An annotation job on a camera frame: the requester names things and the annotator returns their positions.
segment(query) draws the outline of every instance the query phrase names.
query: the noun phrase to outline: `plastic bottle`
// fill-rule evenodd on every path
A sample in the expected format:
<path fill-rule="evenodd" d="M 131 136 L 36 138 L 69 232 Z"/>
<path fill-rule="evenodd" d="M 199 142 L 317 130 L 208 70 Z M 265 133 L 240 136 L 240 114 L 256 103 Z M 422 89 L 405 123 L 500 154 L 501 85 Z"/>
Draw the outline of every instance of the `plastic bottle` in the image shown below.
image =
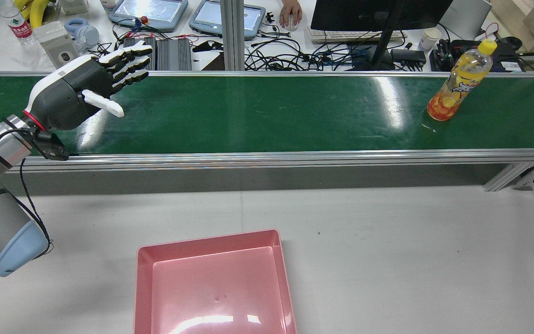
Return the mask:
<path fill-rule="evenodd" d="M 6 19 L 9 28 L 21 44 L 34 43 L 35 38 L 32 29 L 13 0 L 0 0 L 0 15 Z"/>
<path fill-rule="evenodd" d="M 486 39 L 477 49 L 467 51 L 458 59 L 451 70 L 451 76 L 428 102 L 428 114 L 432 118 L 447 121 L 454 116 L 464 98 L 491 70 L 491 54 L 496 47 L 496 42 Z"/>
<path fill-rule="evenodd" d="M 113 10 L 114 6 L 117 4 L 116 0 L 100 0 L 102 7 L 106 13 L 110 13 Z"/>

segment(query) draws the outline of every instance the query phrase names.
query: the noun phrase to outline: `pink plastic bin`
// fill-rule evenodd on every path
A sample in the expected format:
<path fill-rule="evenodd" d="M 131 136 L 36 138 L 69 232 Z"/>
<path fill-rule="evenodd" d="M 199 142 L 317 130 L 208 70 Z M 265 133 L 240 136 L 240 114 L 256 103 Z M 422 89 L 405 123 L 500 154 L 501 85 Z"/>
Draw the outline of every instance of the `pink plastic bin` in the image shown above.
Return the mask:
<path fill-rule="evenodd" d="M 276 230 L 141 247 L 135 334 L 296 334 Z"/>

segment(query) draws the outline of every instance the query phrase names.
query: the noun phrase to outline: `robotic finger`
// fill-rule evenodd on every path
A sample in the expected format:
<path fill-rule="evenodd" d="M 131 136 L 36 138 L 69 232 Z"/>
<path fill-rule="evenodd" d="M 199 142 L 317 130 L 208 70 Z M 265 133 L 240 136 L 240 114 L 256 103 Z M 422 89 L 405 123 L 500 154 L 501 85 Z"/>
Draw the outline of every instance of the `robotic finger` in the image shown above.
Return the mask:
<path fill-rule="evenodd" d="M 113 51 L 108 55 L 100 57 L 98 63 L 111 72 L 119 72 L 125 64 L 133 61 L 137 57 L 149 55 L 150 53 L 152 53 L 152 47 L 150 45 L 144 45 L 144 41 L 141 40 L 133 46 L 124 47 L 123 49 Z"/>
<path fill-rule="evenodd" d="M 128 63 L 127 66 L 123 67 L 119 72 L 114 75 L 114 83 L 118 83 L 128 74 L 134 73 L 137 70 L 142 70 L 150 63 L 150 57 L 143 56 L 131 63 Z"/>
<path fill-rule="evenodd" d="M 125 116 L 125 112 L 123 112 L 123 108 L 121 107 L 120 104 L 116 103 L 115 101 L 109 100 L 106 97 L 100 96 L 88 89 L 84 89 L 82 91 L 82 95 L 83 95 L 83 101 L 85 101 L 85 103 L 89 103 L 95 107 L 106 110 L 117 117 Z"/>
<path fill-rule="evenodd" d="M 146 70 L 139 70 L 135 73 L 131 73 L 127 75 L 123 80 L 120 80 L 118 83 L 113 85 L 112 93 L 116 94 L 118 93 L 123 87 L 130 85 L 132 83 L 140 82 L 141 80 L 144 80 L 148 77 L 150 73 Z"/>

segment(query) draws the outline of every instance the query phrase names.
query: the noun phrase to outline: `power adapter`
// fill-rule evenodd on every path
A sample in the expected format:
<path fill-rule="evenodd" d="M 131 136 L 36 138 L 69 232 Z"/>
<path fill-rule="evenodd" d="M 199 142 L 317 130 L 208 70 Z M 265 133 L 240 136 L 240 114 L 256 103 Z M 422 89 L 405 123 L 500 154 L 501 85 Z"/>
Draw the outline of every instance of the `power adapter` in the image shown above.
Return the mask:
<path fill-rule="evenodd" d="M 422 65 L 426 63 L 426 54 L 424 51 L 392 49 L 390 51 L 390 56 L 396 63 L 401 61 L 422 63 Z"/>
<path fill-rule="evenodd" d="M 421 71 L 426 63 L 426 54 L 423 51 L 411 51 L 402 49 L 392 49 L 390 57 L 394 63 L 401 63 L 411 71 Z"/>

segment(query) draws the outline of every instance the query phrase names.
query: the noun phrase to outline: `red cable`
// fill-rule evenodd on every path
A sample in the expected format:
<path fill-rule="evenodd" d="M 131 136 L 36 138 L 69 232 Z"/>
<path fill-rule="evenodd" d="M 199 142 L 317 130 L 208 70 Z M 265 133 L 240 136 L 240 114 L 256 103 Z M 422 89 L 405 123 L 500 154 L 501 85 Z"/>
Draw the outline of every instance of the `red cable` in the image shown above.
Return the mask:
<path fill-rule="evenodd" d="M 498 28 L 496 29 L 496 32 L 494 32 L 494 34 L 497 33 L 498 30 L 500 30 L 500 25 L 498 25 L 498 22 L 492 22 L 492 23 L 490 23 L 487 27 L 485 27 L 485 38 L 488 37 L 488 29 L 489 29 L 492 25 L 496 25 L 496 26 L 498 27 Z"/>

